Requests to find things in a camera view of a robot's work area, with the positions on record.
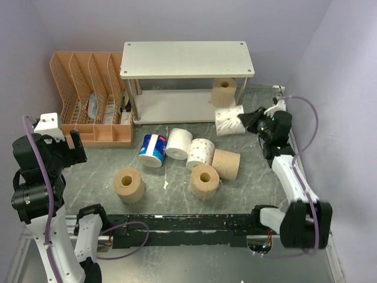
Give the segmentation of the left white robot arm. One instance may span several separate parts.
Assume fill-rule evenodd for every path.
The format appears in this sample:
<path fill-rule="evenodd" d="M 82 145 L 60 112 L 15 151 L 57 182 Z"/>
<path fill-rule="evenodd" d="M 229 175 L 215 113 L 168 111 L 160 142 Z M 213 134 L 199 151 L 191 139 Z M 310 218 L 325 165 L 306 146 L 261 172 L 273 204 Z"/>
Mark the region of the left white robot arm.
<path fill-rule="evenodd" d="M 39 133 L 28 133 L 13 142 L 19 170 L 13 179 L 11 204 L 33 236 L 48 282 L 101 282 L 97 242 L 110 228 L 104 208 L 94 204 L 80 209 L 75 246 L 66 224 L 62 171 L 87 161 L 79 132 L 72 130 L 70 136 L 73 148 L 66 139 Z"/>

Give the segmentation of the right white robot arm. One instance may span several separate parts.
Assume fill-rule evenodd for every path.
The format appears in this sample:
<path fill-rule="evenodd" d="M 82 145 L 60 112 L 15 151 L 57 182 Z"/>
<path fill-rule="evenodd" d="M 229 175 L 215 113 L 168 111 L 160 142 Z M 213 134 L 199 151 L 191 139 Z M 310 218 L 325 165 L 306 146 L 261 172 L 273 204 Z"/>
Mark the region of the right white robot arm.
<path fill-rule="evenodd" d="M 332 207 L 319 200 L 296 165 L 297 154 L 288 142 L 292 115 L 278 110 L 268 116 L 261 107 L 252 113 L 239 114 L 238 118 L 248 132 L 263 140 L 263 156 L 280 180 L 289 202 L 286 212 L 274 206 L 256 206 L 250 220 L 251 230 L 259 235 L 268 229 L 278 233 L 285 248 L 325 248 Z"/>

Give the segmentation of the brown paper roll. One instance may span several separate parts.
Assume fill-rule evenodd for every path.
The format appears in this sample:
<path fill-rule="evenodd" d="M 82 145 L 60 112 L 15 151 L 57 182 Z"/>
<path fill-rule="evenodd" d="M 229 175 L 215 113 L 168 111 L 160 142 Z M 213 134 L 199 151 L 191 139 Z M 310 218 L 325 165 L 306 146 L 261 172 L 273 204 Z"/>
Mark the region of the brown paper roll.
<path fill-rule="evenodd" d="M 240 166 L 241 155 L 230 151 L 216 149 L 214 151 L 212 166 L 221 178 L 236 180 Z"/>

